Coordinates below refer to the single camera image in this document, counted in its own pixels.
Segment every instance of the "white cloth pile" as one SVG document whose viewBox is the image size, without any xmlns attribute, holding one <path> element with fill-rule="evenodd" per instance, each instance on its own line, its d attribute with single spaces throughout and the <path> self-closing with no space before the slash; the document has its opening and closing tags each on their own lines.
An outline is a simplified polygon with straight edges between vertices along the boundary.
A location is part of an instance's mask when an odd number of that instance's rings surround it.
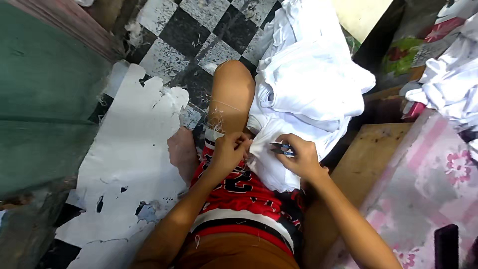
<svg viewBox="0 0 478 269">
<path fill-rule="evenodd" d="M 470 17 L 458 38 L 437 60 L 428 59 L 419 89 L 409 90 L 410 101 L 436 109 L 458 128 L 478 131 L 478 14 Z M 469 143 L 478 160 L 478 140 Z"/>
<path fill-rule="evenodd" d="M 271 190 L 300 188 L 299 177 L 269 149 L 281 134 L 314 141 L 319 161 L 360 115 L 375 77 L 350 58 L 330 0 L 284 0 L 264 28 L 256 94 L 247 128 L 255 133 L 249 167 Z"/>
</svg>

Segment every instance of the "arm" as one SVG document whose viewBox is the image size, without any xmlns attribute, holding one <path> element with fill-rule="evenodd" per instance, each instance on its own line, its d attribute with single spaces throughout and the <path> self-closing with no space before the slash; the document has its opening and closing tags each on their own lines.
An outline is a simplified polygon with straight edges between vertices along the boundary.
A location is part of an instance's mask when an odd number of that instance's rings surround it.
<svg viewBox="0 0 478 269">
<path fill-rule="evenodd" d="M 216 139 L 211 164 L 201 179 L 157 224 L 136 255 L 131 269 L 161 269 L 171 264 L 206 198 L 239 164 L 250 144 L 251 140 L 243 133 L 233 133 Z"/>
<path fill-rule="evenodd" d="M 320 166 L 315 143 L 294 134 L 283 134 L 276 141 L 294 147 L 295 157 L 276 154 L 277 158 L 323 198 L 352 257 L 370 269 L 401 269 L 388 245 L 335 185 L 328 169 Z"/>
</svg>

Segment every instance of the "floral cloth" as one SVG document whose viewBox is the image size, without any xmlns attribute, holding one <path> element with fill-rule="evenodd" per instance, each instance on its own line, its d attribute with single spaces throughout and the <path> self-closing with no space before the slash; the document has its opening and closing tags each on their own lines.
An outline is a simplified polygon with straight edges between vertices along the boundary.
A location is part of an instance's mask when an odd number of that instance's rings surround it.
<svg viewBox="0 0 478 269">
<path fill-rule="evenodd" d="M 425 110 L 360 211 L 404 269 L 434 269 L 434 232 L 456 224 L 460 267 L 478 236 L 478 170 L 467 145 L 440 114 Z M 324 268 L 359 268 L 341 241 Z"/>
</svg>

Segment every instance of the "black and white checkered floor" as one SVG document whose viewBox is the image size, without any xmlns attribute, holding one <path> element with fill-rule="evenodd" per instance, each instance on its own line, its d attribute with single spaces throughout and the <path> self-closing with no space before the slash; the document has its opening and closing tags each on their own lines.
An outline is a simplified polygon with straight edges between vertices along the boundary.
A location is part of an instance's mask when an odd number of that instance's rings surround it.
<svg viewBox="0 0 478 269">
<path fill-rule="evenodd" d="M 130 46 L 126 59 L 186 89 L 204 114 L 214 70 L 208 66 L 235 59 L 255 76 L 264 53 L 256 42 L 280 7 L 278 0 L 148 0 L 137 18 L 143 42 Z"/>
</svg>

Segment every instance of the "thread snips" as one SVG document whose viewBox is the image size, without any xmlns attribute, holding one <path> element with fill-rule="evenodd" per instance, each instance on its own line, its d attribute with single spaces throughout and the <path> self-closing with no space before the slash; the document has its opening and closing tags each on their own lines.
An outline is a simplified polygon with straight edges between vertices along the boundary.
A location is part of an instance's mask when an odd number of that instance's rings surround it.
<svg viewBox="0 0 478 269">
<path fill-rule="evenodd" d="M 294 148 L 289 144 L 270 143 L 272 145 L 271 151 L 277 154 L 284 154 L 286 156 L 295 156 Z"/>
</svg>

